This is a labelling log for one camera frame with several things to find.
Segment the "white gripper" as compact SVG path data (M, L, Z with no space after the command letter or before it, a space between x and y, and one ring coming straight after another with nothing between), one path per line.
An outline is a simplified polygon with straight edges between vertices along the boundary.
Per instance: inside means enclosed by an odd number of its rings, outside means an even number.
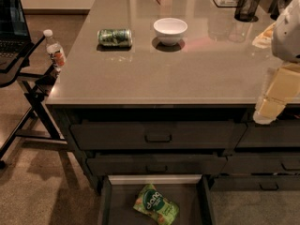
M286 63L273 76L265 94L268 99L258 99L253 114L254 121L260 125L271 124L284 110L284 104L291 102L299 93L300 66L296 63Z

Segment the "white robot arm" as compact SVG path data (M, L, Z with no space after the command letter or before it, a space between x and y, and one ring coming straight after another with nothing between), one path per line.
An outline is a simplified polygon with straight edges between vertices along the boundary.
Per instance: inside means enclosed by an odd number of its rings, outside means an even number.
M272 54L283 63L266 73L253 114L260 125L275 121L300 92L300 0L292 0L259 39L267 40L267 36Z

